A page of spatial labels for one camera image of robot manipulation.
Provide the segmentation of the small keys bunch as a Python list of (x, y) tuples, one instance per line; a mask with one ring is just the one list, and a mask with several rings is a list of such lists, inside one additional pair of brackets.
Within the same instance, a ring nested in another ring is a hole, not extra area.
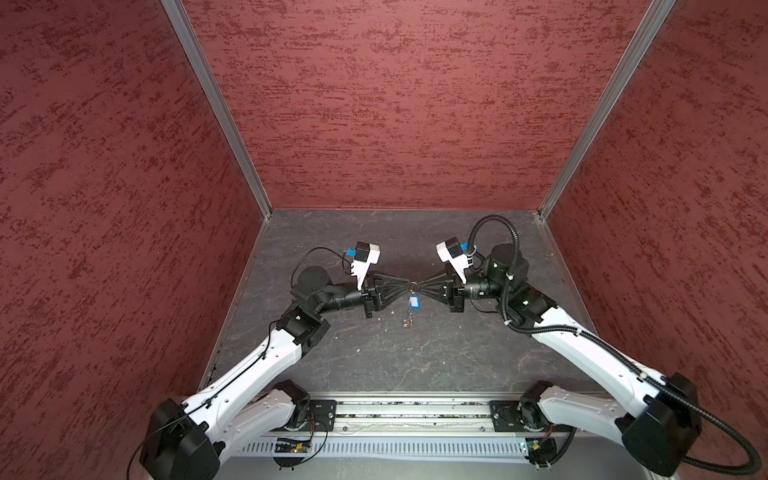
[(413, 310), (411, 310), (411, 309), (407, 310), (407, 315), (405, 316), (405, 318), (403, 320), (403, 326), (406, 329), (410, 329), (412, 327), (412, 325), (413, 325), (413, 314), (414, 314)]

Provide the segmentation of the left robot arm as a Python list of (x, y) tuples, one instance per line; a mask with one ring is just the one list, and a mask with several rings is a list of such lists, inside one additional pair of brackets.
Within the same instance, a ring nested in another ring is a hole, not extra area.
[(270, 323), (266, 339), (221, 378), (181, 402), (165, 400), (151, 415), (147, 434), (130, 460), (154, 479), (212, 479), (251, 438), (275, 429), (308, 430), (289, 445), (294, 467), (324, 447), (314, 435), (332, 429), (332, 416), (314, 412), (309, 393), (275, 379), (298, 363), (327, 333), (322, 315), (361, 306), (367, 316), (408, 293), (409, 280), (373, 273), (360, 283), (335, 284), (318, 266), (304, 269), (292, 285), (294, 298)]

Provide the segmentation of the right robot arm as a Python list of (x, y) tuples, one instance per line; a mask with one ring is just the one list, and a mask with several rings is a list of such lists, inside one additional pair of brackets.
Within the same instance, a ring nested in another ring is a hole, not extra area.
[(496, 246), (485, 271), (472, 265), (455, 238), (436, 246), (445, 263), (441, 301), (453, 309), (466, 299), (494, 299), (510, 330), (559, 353), (608, 394), (600, 399), (538, 381), (518, 401), (520, 423), (530, 431), (551, 426), (584, 430), (622, 445), (643, 467), (672, 476), (698, 439), (702, 415), (692, 382), (666, 377), (603, 341), (526, 281), (527, 265), (514, 243)]

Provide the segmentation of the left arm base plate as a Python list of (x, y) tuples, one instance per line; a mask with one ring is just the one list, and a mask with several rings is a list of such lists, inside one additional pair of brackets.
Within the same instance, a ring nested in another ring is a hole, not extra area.
[(327, 399), (310, 399), (300, 432), (319, 429), (321, 433), (334, 430), (338, 402)]

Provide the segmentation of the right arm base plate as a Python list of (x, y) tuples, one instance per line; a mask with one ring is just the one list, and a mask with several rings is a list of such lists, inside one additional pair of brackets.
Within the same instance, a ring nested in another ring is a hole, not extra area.
[(520, 402), (517, 400), (492, 400), (489, 402), (490, 418), (496, 433), (524, 432)]

